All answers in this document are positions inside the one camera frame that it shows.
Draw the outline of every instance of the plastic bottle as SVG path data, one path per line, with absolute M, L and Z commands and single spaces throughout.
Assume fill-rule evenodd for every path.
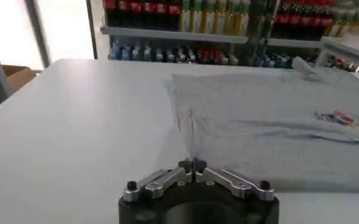
M 236 19 L 238 17 L 238 8 L 240 0 L 229 0 L 227 18 L 225 22 L 225 35 L 234 35 L 236 27 Z
M 130 0 L 118 1 L 118 21 L 119 25 L 123 27 L 129 27 L 130 22 Z
M 343 9 L 337 8 L 334 12 L 334 23 L 332 29 L 329 33 L 330 37 L 336 37 L 336 33 L 338 33 L 340 25 L 343 23 L 344 19 L 344 11 Z
M 167 29 L 167 1 L 157 0 L 156 2 L 156 26 L 158 29 Z
M 181 13 L 180 0 L 169 0 L 168 5 L 168 29 L 178 31 Z
M 144 61 L 152 61 L 151 48 L 149 48 L 149 47 L 146 47 L 144 49 Z
M 216 15 L 216 0 L 207 0 L 206 9 L 202 14 L 202 33 L 213 32 L 213 22 Z
M 130 60 L 129 51 L 127 49 L 123 49 L 121 60 L 122 61 L 129 61 Z
M 249 21 L 249 15 L 248 15 L 248 9 L 251 2 L 249 0 L 241 0 L 241 12 L 237 16 L 237 22 L 236 22 L 236 32 L 235 34 L 238 36 L 245 36 L 247 27 L 248 27 L 248 21 Z
M 144 11 L 145 11 L 145 28 L 153 29 L 155 28 L 156 21 L 156 2 L 155 0 L 145 0 L 144 2 Z
M 142 28 L 144 24 L 143 0 L 132 0 L 130 3 L 131 22 L 133 27 Z
M 322 20 L 324 28 L 323 36 L 329 36 L 333 25 L 336 23 L 336 4 L 334 1 L 326 2 L 327 4 L 327 18 Z
M 193 6 L 193 25 L 191 26 L 193 33 L 201 32 L 201 22 L 202 22 L 202 0 L 194 0 Z
M 190 0 L 182 1 L 182 13 L 180 14 L 180 31 L 190 32 Z
M 105 12 L 108 26 L 118 26 L 118 1 L 105 0 Z
M 237 66 L 239 64 L 239 59 L 237 59 L 234 55 L 229 55 L 229 64 Z
M 227 9 L 227 0 L 218 0 L 217 1 L 217 14 L 215 16 L 215 22 L 213 25 L 213 30 L 215 34 L 223 34 L 224 24 L 226 21 L 226 9 Z
M 354 9 L 346 9 L 344 11 L 344 21 L 341 24 L 338 33 L 336 34 L 337 37 L 343 37 L 345 33 L 348 33 L 350 29 L 351 22 L 354 18 L 355 10 Z
M 156 62 L 163 62 L 163 53 L 160 48 L 156 49 L 155 51 L 155 59 Z
M 138 49 L 133 49 L 132 50 L 132 60 L 133 61 L 140 61 L 141 58 L 140 58 L 140 50 Z
M 303 32 L 308 29 L 306 26 L 311 20 L 311 8 L 309 5 L 304 5 L 305 0 L 297 0 L 291 8 L 290 24 L 290 37 L 292 39 L 301 39 Z
M 171 49 L 167 49 L 166 55 L 167 55 L 167 62 L 175 63 L 175 55 L 172 53 Z
M 312 19 L 310 23 L 311 27 L 311 38 L 310 40 L 319 41 L 322 36 L 322 27 L 321 27 L 321 18 L 323 17 L 323 8 L 324 0 L 311 0 L 310 4 L 312 5 Z

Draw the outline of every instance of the white cloth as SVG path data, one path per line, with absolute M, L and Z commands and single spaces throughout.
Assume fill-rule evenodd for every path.
M 313 114 L 359 116 L 359 80 L 330 71 L 316 70 L 315 78 L 296 71 L 173 75 L 177 116 L 193 118 L 189 154 L 271 180 L 281 191 L 359 192 L 359 128 Z

